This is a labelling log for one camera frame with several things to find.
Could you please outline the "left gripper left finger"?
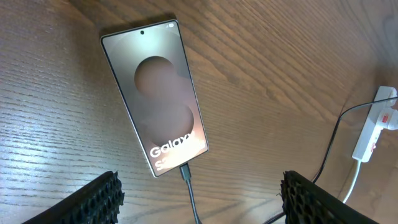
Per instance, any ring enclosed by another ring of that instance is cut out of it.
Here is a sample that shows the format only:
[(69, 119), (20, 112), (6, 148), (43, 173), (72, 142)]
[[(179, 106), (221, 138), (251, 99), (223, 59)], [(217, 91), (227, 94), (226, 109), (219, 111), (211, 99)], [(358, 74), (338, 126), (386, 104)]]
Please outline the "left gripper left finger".
[(124, 204), (118, 173), (107, 171), (24, 224), (110, 224)]

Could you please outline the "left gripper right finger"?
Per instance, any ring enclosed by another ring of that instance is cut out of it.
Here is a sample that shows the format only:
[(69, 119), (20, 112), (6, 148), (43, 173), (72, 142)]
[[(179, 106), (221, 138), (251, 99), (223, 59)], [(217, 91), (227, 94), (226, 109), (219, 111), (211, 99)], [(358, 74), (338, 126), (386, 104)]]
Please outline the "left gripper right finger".
[(376, 224), (296, 171), (281, 180), (285, 224)]

